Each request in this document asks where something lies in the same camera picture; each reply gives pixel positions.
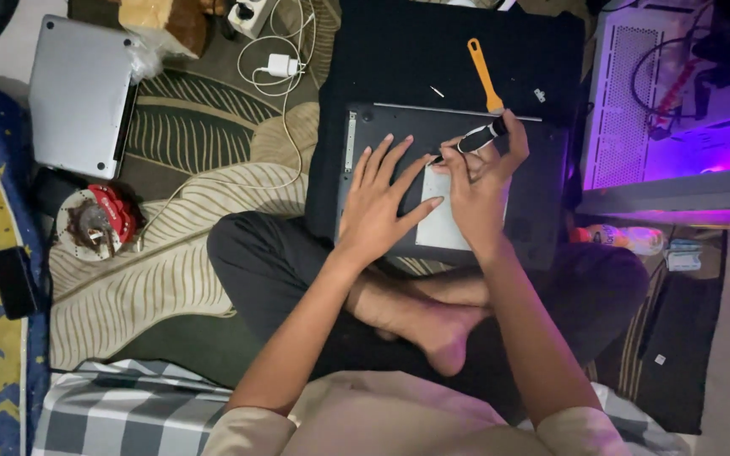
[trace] checkered fabric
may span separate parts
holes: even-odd
[[[86,362],[44,400],[34,456],[198,456],[231,391],[161,361]]]

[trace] silver laptop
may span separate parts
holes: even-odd
[[[127,46],[125,32],[44,16],[29,95],[37,162],[117,177],[136,96]]]

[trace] charger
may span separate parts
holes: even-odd
[[[286,54],[269,54],[269,65],[262,71],[268,72],[272,76],[288,78],[298,74],[300,62],[297,58],[289,57]]]

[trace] smartphone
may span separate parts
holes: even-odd
[[[0,250],[0,299],[9,320],[33,315],[40,309],[38,288],[24,247]]]

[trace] black pants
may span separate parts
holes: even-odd
[[[329,249],[302,219],[260,212],[223,217],[210,232],[208,254],[233,306],[266,342],[308,289]],[[630,251],[600,244],[564,244],[549,271],[529,274],[534,288],[580,364],[588,364],[623,332],[643,303],[648,276]],[[523,413],[493,318],[472,331],[466,364],[442,377],[408,342],[386,342],[374,329],[341,312],[312,379],[337,371],[403,371],[488,402],[505,420]]]

